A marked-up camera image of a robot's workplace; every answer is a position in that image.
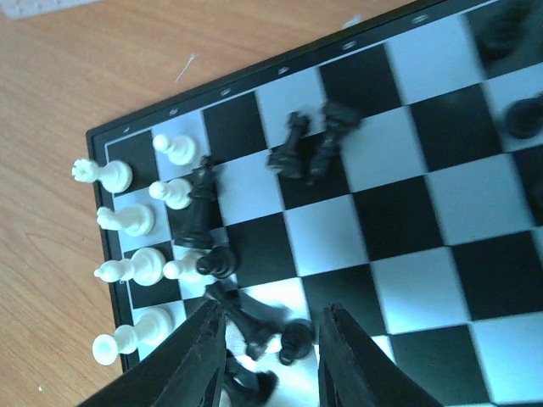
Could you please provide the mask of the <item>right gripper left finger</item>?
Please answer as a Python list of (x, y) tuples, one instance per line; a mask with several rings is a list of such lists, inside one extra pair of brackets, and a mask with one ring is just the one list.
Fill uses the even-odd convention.
[(144, 361), (81, 405), (217, 406), (225, 361), (224, 309), (208, 300)]

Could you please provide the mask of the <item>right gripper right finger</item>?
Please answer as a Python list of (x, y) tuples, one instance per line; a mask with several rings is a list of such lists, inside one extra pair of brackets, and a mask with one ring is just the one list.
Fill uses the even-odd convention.
[(319, 329), (321, 406), (439, 406), (395, 365), (341, 305), (324, 308)]

